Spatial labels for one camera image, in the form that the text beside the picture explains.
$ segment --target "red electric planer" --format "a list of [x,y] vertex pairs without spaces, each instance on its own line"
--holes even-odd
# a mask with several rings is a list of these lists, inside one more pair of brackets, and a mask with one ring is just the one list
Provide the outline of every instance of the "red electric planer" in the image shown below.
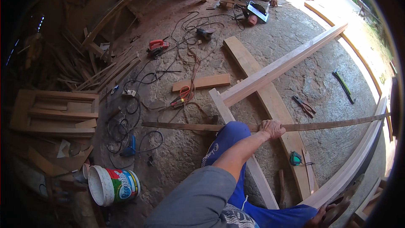
[[167,48],[169,48],[169,42],[154,40],[149,42],[149,49],[146,52],[148,52],[148,57],[156,59]]

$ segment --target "blue shorts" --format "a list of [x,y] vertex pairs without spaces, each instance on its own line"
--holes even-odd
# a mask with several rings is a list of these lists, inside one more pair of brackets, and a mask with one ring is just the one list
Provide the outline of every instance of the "blue shorts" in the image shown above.
[[[212,165],[221,154],[241,139],[250,136],[249,128],[239,121],[231,121],[217,134],[217,138],[208,149],[207,155],[201,161],[201,167]],[[235,191],[228,203],[240,209],[245,201],[243,182],[245,180],[246,163],[240,171]],[[317,209],[308,205],[297,205],[291,208],[273,210],[256,207],[249,202],[243,206],[243,211],[250,215],[261,227],[302,227],[308,220],[317,214]]]

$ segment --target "pliers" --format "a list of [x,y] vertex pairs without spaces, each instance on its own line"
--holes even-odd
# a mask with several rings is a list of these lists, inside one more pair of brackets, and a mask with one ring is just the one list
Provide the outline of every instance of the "pliers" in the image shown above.
[[306,102],[302,101],[302,99],[300,99],[297,95],[293,95],[292,98],[298,102],[298,104],[300,105],[302,110],[304,110],[304,112],[307,113],[309,115],[309,117],[313,118],[313,115],[310,112],[312,112],[313,114],[316,114],[316,111],[310,105],[308,105]]

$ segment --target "green tape measure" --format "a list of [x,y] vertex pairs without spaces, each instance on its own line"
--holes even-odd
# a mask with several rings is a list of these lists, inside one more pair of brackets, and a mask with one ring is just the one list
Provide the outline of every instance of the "green tape measure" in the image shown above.
[[298,153],[296,153],[295,151],[292,151],[290,154],[290,164],[292,166],[298,166],[299,164],[303,164],[303,165],[313,165],[314,163],[312,162],[308,162],[308,163],[302,163],[302,157],[301,155],[299,155]]

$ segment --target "hand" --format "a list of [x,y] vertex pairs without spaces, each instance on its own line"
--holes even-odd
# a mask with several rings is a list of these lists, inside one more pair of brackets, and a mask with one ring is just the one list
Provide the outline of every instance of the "hand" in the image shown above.
[[273,140],[281,137],[285,132],[285,128],[280,128],[281,126],[281,121],[276,121],[276,120],[265,120],[262,121],[259,127],[259,132],[263,132],[265,134],[268,134],[269,137],[267,140]]
[[271,5],[272,7],[278,7],[278,6],[277,6],[277,0],[270,0],[270,5]]
[[322,222],[323,222],[322,218],[324,217],[326,212],[335,207],[336,207],[336,204],[322,205],[322,207],[319,209],[318,213],[313,218],[311,218],[308,222],[306,222],[306,224],[304,225],[304,228],[318,228],[319,225],[322,224]]

